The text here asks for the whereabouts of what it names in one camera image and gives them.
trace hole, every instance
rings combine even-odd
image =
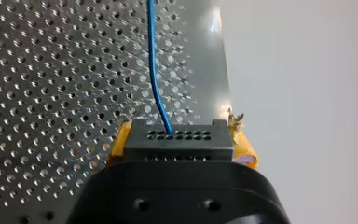
[[[100,31],[100,36],[106,36],[106,31]]]
[[[138,198],[138,199],[135,199],[135,201],[133,203],[133,207],[134,207],[134,209],[136,209],[140,212],[145,212],[149,209],[150,203],[146,199]]]
[[[118,96],[117,96],[117,95],[113,95],[111,98],[112,98],[112,101],[117,101]]]
[[[95,71],[97,70],[97,66],[92,65],[92,66],[89,67],[89,70],[90,70],[91,72],[95,72]]]
[[[97,18],[98,21],[101,21],[101,20],[103,19],[103,14],[97,13],[97,14],[95,15],[95,18]]]
[[[203,202],[205,209],[211,212],[217,212],[222,208],[222,204],[212,199],[205,200]]]
[[[95,81],[92,83],[92,87],[98,88],[100,86],[100,83],[98,81]]]
[[[103,98],[101,97],[97,97],[97,99],[95,99],[95,103],[100,104],[103,101]]]
[[[116,12],[116,11],[114,11],[114,12],[112,13],[112,15],[113,15],[113,17],[115,17],[116,19],[120,17],[120,13],[118,13],[118,12]]]

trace perforated metal sheet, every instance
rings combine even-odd
[[[196,29],[210,32],[216,3],[191,2],[156,1],[160,92],[172,122],[209,123],[227,101],[224,54],[219,32],[200,44]],[[199,17],[194,7],[206,25],[187,20]],[[53,211],[63,222],[123,118],[159,121],[145,10],[145,0],[0,0],[1,221]]]

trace mounting hole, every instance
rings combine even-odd
[[[211,212],[217,212],[222,208],[222,204],[216,200],[208,199],[203,202],[205,209]]]
[[[150,203],[147,199],[135,199],[135,201],[133,202],[133,208],[140,211],[140,212],[145,212],[149,209],[150,207]]]

